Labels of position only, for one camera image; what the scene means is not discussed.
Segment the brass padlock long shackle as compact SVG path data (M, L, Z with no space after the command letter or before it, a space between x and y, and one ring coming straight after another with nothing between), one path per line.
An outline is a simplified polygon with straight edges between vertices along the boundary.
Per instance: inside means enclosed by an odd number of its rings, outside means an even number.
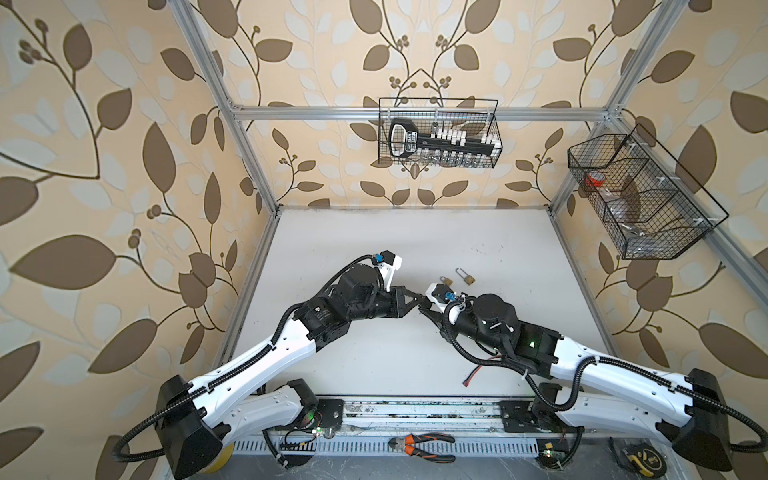
M476 279L462 268L456 268L455 272L466 285L473 285L476 282Z

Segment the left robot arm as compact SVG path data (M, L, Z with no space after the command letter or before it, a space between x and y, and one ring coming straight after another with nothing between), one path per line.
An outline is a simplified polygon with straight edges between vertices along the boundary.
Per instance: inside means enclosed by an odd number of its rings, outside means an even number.
M299 422L316 404L294 380L272 394L258 390L288 367L347 334L357 320L405 317L422 295L393 283L402 266L389 250L343 267L310 299L290 306L274 333L250 350L191 381L164 382L155 411L113 446L117 463L167 460L176 479L209 467L238 435Z

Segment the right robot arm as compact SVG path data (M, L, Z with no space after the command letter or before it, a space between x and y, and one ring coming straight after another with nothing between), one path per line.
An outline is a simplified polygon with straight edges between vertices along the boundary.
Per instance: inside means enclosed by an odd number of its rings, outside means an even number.
M514 306L495 294L448 291L428 296L419 311L465 360L518 374L549 412L575 412L586 386L653 415L650 432L703 468L730 471L734 454L767 451L766 429L730 407L717 378L705 370L651 370L593 350L520 320Z

